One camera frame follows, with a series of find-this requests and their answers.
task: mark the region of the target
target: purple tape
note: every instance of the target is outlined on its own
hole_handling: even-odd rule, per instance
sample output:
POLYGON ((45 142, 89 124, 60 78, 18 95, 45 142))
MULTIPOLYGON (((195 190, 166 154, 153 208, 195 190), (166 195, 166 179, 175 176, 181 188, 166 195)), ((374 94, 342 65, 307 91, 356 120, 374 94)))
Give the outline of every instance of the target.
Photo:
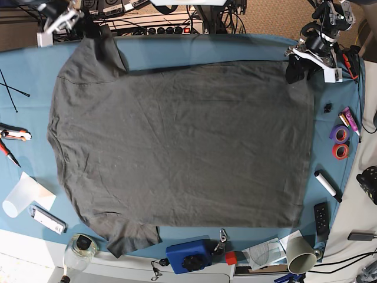
POLYGON ((337 144, 345 143, 349 138, 348 128, 344 125, 335 126, 329 136, 337 144))

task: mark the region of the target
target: black remote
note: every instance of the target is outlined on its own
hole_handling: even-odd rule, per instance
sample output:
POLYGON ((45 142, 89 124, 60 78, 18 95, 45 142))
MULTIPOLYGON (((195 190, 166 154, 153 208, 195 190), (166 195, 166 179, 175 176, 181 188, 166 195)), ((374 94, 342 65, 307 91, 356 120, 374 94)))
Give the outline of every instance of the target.
POLYGON ((317 242, 324 242, 330 234, 327 202, 318 203, 314 206, 314 217, 316 219, 317 242))

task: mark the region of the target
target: blue table cover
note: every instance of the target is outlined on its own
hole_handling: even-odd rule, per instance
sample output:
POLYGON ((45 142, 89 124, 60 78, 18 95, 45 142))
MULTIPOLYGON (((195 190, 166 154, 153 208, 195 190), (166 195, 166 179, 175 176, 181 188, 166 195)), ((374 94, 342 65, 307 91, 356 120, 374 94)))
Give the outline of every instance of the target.
MULTIPOLYGON (((268 35, 134 36, 117 38, 116 42, 131 71, 239 60, 286 61, 284 52, 289 45, 295 44, 293 40, 268 35)), ((100 249, 106 251, 106 241, 79 220, 65 192, 58 184, 54 153, 46 138, 55 79, 77 45, 77 42, 69 42, 42 49, 28 48, 0 53, 0 68, 7 84, 31 95, 27 98, 11 90, 18 109, 16 113, 6 88, 0 85, 0 122, 24 127, 32 134, 31 141, 5 140, 6 146, 18 159, 22 168, 16 167, 5 156, 0 156, 0 200, 2 202, 6 198, 19 181, 22 171, 25 171, 56 194, 57 198, 50 212, 68 225, 67 232, 58 235, 33 220, 26 210, 12 219, 0 209, 0 229, 63 244, 66 244, 74 233, 86 233, 95 237, 100 249)), ((345 79, 342 83, 325 84, 323 72, 320 71, 310 80, 315 94, 315 126, 310 176, 306 186, 300 226, 294 229, 225 227, 230 241, 227 249, 241 251, 275 237, 282 238, 297 229, 300 229, 308 239, 311 237, 314 244, 313 207, 323 201, 329 203, 330 225, 332 225, 339 204, 314 178, 313 172, 316 169, 325 170, 333 184, 344 191, 359 138, 351 132, 349 157, 338 161, 332 156, 334 142, 329 139, 329 133, 334 125, 341 124, 338 113, 346 106, 350 107, 356 120, 359 121, 361 110, 358 85, 349 78, 344 68, 343 77, 345 79), (333 104, 332 111, 328 114, 323 113, 326 103, 333 104)), ((130 254, 164 258, 167 246, 199 238, 218 240, 219 229, 161 227, 162 243, 130 254)), ((322 247, 324 245, 325 243, 316 244, 322 247)))

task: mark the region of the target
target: pink marker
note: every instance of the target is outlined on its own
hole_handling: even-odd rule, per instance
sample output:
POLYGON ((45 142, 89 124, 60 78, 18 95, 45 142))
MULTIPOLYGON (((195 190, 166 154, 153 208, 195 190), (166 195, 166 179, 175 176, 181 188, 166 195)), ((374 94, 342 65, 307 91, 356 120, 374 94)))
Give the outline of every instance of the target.
POLYGON ((359 128, 358 128, 358 125, 356 125, 353 117, 352 117, 352 114, 351 114, 351 111, 349 111, 349 107, 346 107, 343 111, 344 115, 346 116, 349 124, 351 125, 351 128, 352 130, 358 135, 360 136, 360 132, 359 132, 359 128))

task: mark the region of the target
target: gray t-shirt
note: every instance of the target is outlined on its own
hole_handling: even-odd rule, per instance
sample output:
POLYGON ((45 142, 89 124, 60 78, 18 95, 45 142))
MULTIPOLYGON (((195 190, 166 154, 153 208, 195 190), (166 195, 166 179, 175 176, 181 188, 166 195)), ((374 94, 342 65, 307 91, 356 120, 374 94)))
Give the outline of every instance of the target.
POLYGON ((159 243, 156 226, 297 226, 314 102, 286 67, 132 75, 111 36, 84 39, 58 75, 48 126, 81 220, 116 257, 159 243))

